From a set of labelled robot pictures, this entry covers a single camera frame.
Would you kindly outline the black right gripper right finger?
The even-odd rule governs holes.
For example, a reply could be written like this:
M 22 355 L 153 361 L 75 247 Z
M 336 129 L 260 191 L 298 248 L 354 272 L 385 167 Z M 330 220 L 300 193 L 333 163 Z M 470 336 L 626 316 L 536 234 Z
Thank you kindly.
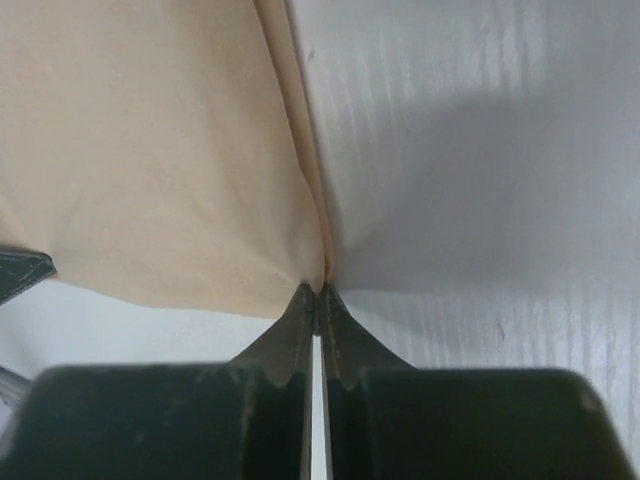
M 418 369 L 320 294 L 332 479 L 631 479 L 599 396 L 563 369 Z

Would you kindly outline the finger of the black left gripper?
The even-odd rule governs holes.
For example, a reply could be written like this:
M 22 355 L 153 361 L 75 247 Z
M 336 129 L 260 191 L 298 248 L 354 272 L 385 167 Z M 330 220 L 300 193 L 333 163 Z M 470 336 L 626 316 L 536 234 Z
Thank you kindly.
M 0 302 L 4 304 L 56 274 L 51 257 L 42 252 L 2 246 Z

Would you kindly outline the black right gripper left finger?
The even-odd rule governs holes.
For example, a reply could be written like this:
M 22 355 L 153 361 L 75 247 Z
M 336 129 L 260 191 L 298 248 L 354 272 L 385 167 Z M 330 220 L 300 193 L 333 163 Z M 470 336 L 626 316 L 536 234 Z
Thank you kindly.
M 3 385 L 5 479 L 306 479 L 315 296 L 225 363 L 79 365 Z

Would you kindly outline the beige t shirt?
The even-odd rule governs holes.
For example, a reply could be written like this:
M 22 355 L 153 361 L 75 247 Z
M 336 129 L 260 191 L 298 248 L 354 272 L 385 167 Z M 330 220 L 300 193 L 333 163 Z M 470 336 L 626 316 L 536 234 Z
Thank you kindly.
M 5 1 L 1 241 L 153 307 L 276 318 L 331 236 L 282 1 Z

